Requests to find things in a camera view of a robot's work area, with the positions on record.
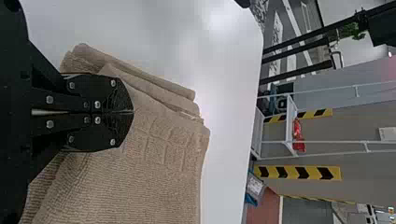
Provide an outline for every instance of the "yellow and black hazard stripe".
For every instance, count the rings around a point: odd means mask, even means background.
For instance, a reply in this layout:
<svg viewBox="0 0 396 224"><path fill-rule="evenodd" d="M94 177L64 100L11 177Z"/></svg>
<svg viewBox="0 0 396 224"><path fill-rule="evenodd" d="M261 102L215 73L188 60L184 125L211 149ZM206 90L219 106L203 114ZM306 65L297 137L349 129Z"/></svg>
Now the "yellow and black hazard stripe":
<svg viewBox="0 0 396 224"><path fill-rule="evenodd" d="M298 119L318 119L329 116L332 116L331 108L302 111L297 114ZM279 123L285 120L286 120L286 114L274 115L271 118L264 119L264 123Z"/></svg>
<svg viewBox="0 0 396 224"><path fill-rule="evenodd" d="M280 195L280 196L283 196L285 198L309 200L309 201L318 201L318 202L356 204L356 203L350 202L350 201L335 200L335 199L329 199L329 198L316 198L316 197L305 197L305 196L294 196L294 195Z"/></svg>
<svg viewBox="0 0 396 224"><path fill-rule="evenodd" d="M255 165L254 174L273 179L342 180L338 166Z"/></svg>

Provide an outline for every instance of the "window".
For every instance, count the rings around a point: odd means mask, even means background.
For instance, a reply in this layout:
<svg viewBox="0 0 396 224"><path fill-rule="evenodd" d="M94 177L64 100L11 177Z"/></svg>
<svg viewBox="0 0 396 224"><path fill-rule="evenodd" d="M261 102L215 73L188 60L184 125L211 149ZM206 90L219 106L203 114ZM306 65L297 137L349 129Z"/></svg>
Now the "window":
<svg viewBox="0 0 396 224"><path fill-rule="evenodd" d="M301 2L301 9L303 10L305 29L309 33L312 31L312 27L311 27L311 20L309 20L308 6L305 3Z"/></svg>

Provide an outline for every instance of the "folded towel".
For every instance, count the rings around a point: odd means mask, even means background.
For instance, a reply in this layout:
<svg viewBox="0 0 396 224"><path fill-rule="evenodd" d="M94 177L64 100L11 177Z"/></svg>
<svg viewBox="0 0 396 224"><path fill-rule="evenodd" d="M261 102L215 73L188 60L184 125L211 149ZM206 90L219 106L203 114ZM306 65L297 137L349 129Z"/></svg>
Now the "folded towel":
<svg viewBox="0 0 396 224"><path fill-rule="evenodd" d="M169 91L174 92L177 95L183 96L189 100L194 100L195 98L195 91L192 91L190 89L184 88L180 85L177 85L176 83L172 83L170 81L164 80L159 77L155 77L151 74L148 74L128 63L125 63L121 60L118 60L108 54L105 54L97 49L93 49L87 44L79 44L75 46L73 49L73 54L76 55L79 58L85 59L86 61L90 62L91 64L94 64L100 69L105 66L107 63L112 63L115 67L120 69L121 71L124 71L126 73L131 73L134 74L135 76L141 77L159 87L162 87L164 89L167 89Z"/></svg>
<svg viewBox="0 0 396 224"><path fill-rule="evenodd" d="M73 52L66 54L63 69L92 72L95 65ZM134 123L126 140L97 153L60 153L29 186L21 223L200 223L210 131L199 117L179 110L189 110L175 100L179 95L144 75L113 63L99 74L121 78L133 100Z"/></svg>

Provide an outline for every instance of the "red fire extinguisher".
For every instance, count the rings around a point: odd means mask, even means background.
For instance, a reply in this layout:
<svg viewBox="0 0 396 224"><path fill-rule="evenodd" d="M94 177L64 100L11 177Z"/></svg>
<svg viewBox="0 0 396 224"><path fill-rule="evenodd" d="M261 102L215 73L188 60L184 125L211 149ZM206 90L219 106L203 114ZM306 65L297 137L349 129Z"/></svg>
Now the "red fire extinguisher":
<svg viewBox="0 0 396 224"><path fill-rule="evenodd" d="M296 141L304 141L301 123L298 119L293 122L293 139ZM293 143L293 149L299 152L306 152L305 143Z"/></svg>

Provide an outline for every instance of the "white table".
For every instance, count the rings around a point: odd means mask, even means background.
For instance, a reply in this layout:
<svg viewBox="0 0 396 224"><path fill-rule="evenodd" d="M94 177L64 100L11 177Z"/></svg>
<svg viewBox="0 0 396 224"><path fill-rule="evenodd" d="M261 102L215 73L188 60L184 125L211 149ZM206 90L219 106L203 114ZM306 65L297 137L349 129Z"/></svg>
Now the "white table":
<svg viewBox="0 0 396 224"><path fill-rule="evenodd" d="M240 224L262 33L234 0L22 0L32 42L59 67L80 42L196 90L211 130L202 223Z"/></svg>

